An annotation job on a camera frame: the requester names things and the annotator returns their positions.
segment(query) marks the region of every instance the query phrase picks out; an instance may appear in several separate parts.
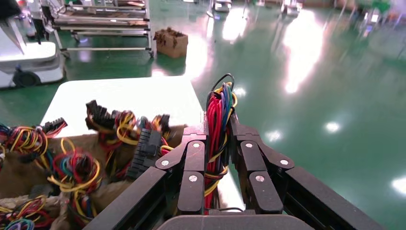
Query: green epoxy floor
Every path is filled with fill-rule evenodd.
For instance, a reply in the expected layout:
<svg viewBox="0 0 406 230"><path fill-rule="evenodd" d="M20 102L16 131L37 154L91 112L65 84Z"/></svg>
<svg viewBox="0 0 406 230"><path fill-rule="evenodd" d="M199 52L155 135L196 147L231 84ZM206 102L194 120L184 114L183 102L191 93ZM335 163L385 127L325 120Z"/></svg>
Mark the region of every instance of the green epoxy floor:
<svg viewBox="0 0 406 230"><path fill-rule="evenodd" d="M238 6L221 20L205 10L151 1L154 29L189 35L186 59L76 52L66 62L67 81L184 75L203 105L212 84L230 72L243 124L388 229L404 229L405 63L373 52L345 24L335 26L328 10L309 9L296 20L254 6L247 20ZM1 91L1 121L40 122L58 86Z"/></svg>

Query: cable bundle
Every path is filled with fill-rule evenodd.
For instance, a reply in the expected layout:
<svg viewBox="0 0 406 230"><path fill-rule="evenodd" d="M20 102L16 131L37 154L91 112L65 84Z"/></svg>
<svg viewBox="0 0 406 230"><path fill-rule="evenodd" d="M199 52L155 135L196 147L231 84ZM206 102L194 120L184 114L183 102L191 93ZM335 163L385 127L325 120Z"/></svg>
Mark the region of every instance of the cable bundle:
<svg viewBox="0 0 406 230"><path fill-rule="evenodd" d="M44 211L46 196L41 195L28 200L15 209L0 207L1 230L33 230L35 228L49 228L54 221Z"/></svg>
<svg viewBox="0 0 406 230"><path fill-rule="evenodd" d="M69 143L70 152L65 149L64 141ZM69 210L83 227L97 215L89 194L100 187L100 164L92 156L76 149L68 139L61 139L61 148L63 154L54 157L54 174L48 180L58 185L62 192L71 193Z"/></svg>
<svg viewBox="0 0 406 230"><path fill-rule="evenodd" d="M52 170L52 154L48 150L48 138L53 138L66 126L67 123L62 118L35 127L7 127L0 123L0 149L1 154L4 154L0 158L4 158L6 150L15 151L20 154L21 162L34 161L38 167Z"/></svg>
<svg viewBox="0 0 406 230"><path fill-rule="evenodd" d="M231 82L223 83L219 89L216 85L227 76ZM234 77L231 74L219 79L207 97L206 117L209 127L209 151L207 171L205 173L205 207L218 207L217 185L228 172L229 152L227 149L230 139L229 119L237 105L237 97L232 93Z"/></svg>
<svg viewBox="0 0 406 230"><path fill-rule="evenodd" d="M152 122L142 116L136 119L131 111L119 112L113 110L110 114L107 109L97 105L93 100L86 104L86 124L89 129L99 132L99 143L106 151L106 171L111 178L121 180L125 176L131 160L124 167L117 166L115 150L122 144L136 146L143 128L160 131L163 136L169 137L169 115L157 115Z"/></svg>

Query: cardboard box on floor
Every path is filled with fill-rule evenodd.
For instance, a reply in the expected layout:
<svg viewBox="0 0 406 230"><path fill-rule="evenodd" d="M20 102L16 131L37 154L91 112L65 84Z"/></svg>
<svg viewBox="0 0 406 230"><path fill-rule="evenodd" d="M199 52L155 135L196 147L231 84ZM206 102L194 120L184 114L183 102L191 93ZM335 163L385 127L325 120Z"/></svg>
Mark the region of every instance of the cardboard box on floor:
<svg viewBox="0 0 406 230"><path fill-rule="evenodd" d="M186 56L188 36L168 27L155 32L154 40L157 41L157 51L171 58Z"/></svg>

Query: metal frame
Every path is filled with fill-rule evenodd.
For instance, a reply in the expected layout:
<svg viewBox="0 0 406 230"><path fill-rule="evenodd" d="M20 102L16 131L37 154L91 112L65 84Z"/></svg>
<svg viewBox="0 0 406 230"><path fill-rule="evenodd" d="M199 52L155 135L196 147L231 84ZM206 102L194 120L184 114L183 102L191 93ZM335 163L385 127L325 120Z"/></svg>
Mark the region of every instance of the metal frame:
<svg viewBox="0 0 406 230"><path fill-rule="evenodd" d="M204 208L208 162L207 123L185 128L181 144L159 158L84 230L155 229L162 217L176 216L159 230L275 229L383 230L349 201L288 157L266 146L257 130L230 118L231 139L224 154L238 172L246 204L242 213ZM290 216L280 215L286 211Z"/></svg>
<svg viewBox="0 0 406 230"><path fill-rule="evenodd" d="M126 11L130 13L136 13L139 14L140 17L136 18L111 18L111 20L115 20L114 22L110 22L109 18L103 18L103 17L86 17L86 16L67 16L64 13L60 13L62 9L77 9L77 8L84 8L84 9L95 9L98 11L102 12L111 12L111 13L117 13L120 11ZM65 5L63 8L60 8L56 11L56 14L58 15L56 18L56 22L58 20L78 20L78 21L83 21L83 26L82 25L58 25L57 23L53 25L54 34L56 37L57 44L59 46L59 49L62 51L62 54L64 54L66 57L69 56L67 53L68 51L79 51L79 50L92 50L92 51L104 51L104 50L147 50L151 56L151 58L155 54L155 49L153 48L153 41L152 41L152 34L151 34L151 22L149 20L149 0L145 0L145 7L116 7L116 6L82 6L82 5ZM100 21L97 24L97 27L89 27L88 24L86 24L86 20L91 21ZM141 21L141 22L146 22L147 26L145 28L139 28L139 27L128 27L128 28L123 28L120 26L112 26L113 23L116 21L121 21L121 22L129 22L129 21ZM118 48L118 47L102 47L102 48L93 48L93 47L75 47L75 48L64 48L61 39L59 37L58 30L60 31L70 31L76 40L78 40L78 35L108 35L108 36L134 36L134 37L146 37L148 40L148 45L147 47L126 47L126 48ZM135 31L137 33L131 34L128 33L130 31Z"/></svg>

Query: electrical connector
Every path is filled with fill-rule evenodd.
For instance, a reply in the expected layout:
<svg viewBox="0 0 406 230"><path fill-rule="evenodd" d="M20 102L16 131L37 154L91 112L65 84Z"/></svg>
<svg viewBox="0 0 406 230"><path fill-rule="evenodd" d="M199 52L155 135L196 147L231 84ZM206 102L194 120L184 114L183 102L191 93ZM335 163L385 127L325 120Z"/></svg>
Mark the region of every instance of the electrical connector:
<svg viewBox="0 0 406 230"><path fill-rule="evenodd" d="M159 158L161 145L161 134L158 131L142 129L133 160L125 176L135 180L149 167L154 167Z"/></svg>
<svg viewBox="0 0 406 230"><path fill-rule="evenodd" d="M68 124L66 123L66 121L63 118L59 118L52 122L46 122L45 125L42 126L42 130L44 133L49 133L49 132L57 130L58 128L60 128L63 125L68 126Z"/></svg>
<svg viewBox="0 0 406 230"><path fill-rule="evenodd" d="M163 114L159 124L161 125L162 133L169 132L169 114Z"/></svg>
<svg viewBox="0 0 406 230"><path fill-rule="evenodd" d="M86 125L89 129L97 130L93 123L96 123L106 129L113 129L115 125L115 118L118 117L121 112L114 110L113 114L107 112L107 108L97 105L95 100L86 104L88 114L91 115L92 121L86 118Z"/></svg>

